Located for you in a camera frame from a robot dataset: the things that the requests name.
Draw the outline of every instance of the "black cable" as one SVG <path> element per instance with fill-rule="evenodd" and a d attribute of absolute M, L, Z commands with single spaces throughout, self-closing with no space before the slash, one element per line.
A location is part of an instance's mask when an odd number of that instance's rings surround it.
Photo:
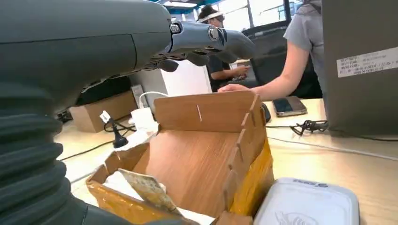
<path fill-rule="evenodd" d="M 124 134 L 123 134 L 122 136 L 125 136 L 125 135 L 127 134 L 127 132 L 129 132 L 129 131 L 130 131 L 130 130 L 126 130 L 126 132 L 124 132 Z M 71 156 L 62 158 L 62 159 L 60 159 L 60 161 L 64 161 L 64 160 L 67 160 L 67 159 L 69 159 L 69 158 L 73 158 L 73 157 L 76 157 L 76 156 L 83 155 L 83 154 L 85 154 L 85 153 L 87 153 L 87 152 L 96 150 L 97 148 L 102 147 L 102 146 L 107 145 L 107 144 L 110 144 L 110 143 L 112 143 L 112 142 L 113 142 L 113 140 L 112 140 L 112 141 L 109 141 L 109 142 L 104 142 L 104 143 L 102 143 L 102 144 L 100 144 L 100 145 L 97 145 L 97 146 L 95 146 L 94 148 L 91 148 L 91 149 L 89 149 L 89 150 L 82 151 L 82 152 L 79 152 L 79 153 L 77 153 L 77 154 L 75 154 L 75 155 L 71 155 Z"/>
<path fill-rule="evenodd" d="M 328 126 L 327 120 L 316 120 L 316 121 L 306 120 L 306 121 L 304 121 L 303 124 L 296 123 L 296 125 L 293 125 L 293 126 L 266 126 L 266 127 L 267 128 L 290 128 L 294 133 L 298 134 L 299 136 L 302 136 L 304 131 L 310 131 L 311 133 L 313 133 L 314 131 L 323 132 L 325 130 L 329 130 L 329 131 L 339 132 L 344 135 L 347 135 L 350 137 L 356 137 L 356 138 L 360 138 L 360 139 L 366 139 L 366 140 L 372 140 L 372 141 L 378 141 L 378 142 L 398 142 L 398 139 L 374 138 L 374 137 L 368 137 L 368 136 L 362 136 L 362 135 L 355 135 L 355 134 L 351 134 L 351 133 L 348 133 L 348 132 L 342 131 L 342 130 L 330 129 Z"/>
<path fill-rule="evenodd" d="M 108 125 L 109 123 L 110 123 L 110 121 L 108 121 L 106 124 L 104 124 L 104 130 L 105 130 L 105 132 L 113 133 L 113 132 L 114 132 L 113 129 L 107 130 L 107 125 Z M 119 123 L 119 122 L 117 122 L 117 121 L 114 121 L 114 123 L 115 123 L 116 125 L 119 125 L 119 126 L 122 127 L 122 128 L 116 129 L 117 131 L 123 131 L 123 130 L 137 131 L 136 129 L 134 129 L 134 128 L 136 127 L 135 125 L 132 125 L 132 126 L 130 126 L 130 127 L 126 127 L 126 126 L 124 126 L 123 124 L 121 124 L 121 123 Z"/>

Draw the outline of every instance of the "gray t-shirt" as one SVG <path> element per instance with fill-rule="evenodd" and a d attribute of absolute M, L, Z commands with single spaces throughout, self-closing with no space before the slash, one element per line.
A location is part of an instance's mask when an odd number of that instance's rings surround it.
<path fill-rule="evenodd" d="M 311 3 L 321 6 L 320 0 Z M 323 63 L 323 25 L 322 16 L 311 5 L 303 5 L 289 24 L 284 37 L 294 45 L 311 54 L 314 71 L 318 75 L 323 96 L 326 96 L 325 71 Z"/>

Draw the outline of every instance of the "dark shirt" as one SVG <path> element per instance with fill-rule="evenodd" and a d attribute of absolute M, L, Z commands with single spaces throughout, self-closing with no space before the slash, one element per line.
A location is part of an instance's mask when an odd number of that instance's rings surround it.
<path fill-rule="evenodd" d="M 230 69 L 230 65 L 228 63 L 221 61 L 215 55 L 209 56 L 209 59 L 210 60 L 207 64 L 207 70 L 209 72 L 210 85 L 211 85 L 212 91 L 217 92 L 217 90 L 222 85 L 226 84 L 228 81 L 231 81 L 232 78 L 223 79 L 223 80 L 215 80 L 211 77 L 211 74 L 215 73 L 215 72 L 223 71 L 225 69 Z"/>

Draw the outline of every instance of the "smartphone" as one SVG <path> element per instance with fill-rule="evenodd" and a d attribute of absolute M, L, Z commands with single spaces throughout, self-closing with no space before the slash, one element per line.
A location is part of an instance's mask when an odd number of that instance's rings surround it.
<path fill-rule="evenodd" d="M 272 101 L 274 103 L 276 116 L 295 116 L 307 113 L 307 108 L 296 96 L 278 98 Z"/>

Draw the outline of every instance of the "ceiling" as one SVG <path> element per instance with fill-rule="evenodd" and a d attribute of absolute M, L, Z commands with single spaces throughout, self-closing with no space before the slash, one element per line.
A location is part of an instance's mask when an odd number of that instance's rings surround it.
<path fill-rule="evenodd" d="M 203 6 L 203 5 L 207 5 L 207 4 L 214 4 L 221 0 L 150 0 L 150 1 L 158 2 L 162 5 L 168 1 L 197 4 L 195 7 L 192 7 L 192 8 L 165 6 L 167 8 L 167 10 L 170 12 L 170 14 L 187 14 L 187 13 L 192 12 L 193 9 L 199 8 L 199 6 Z"/>

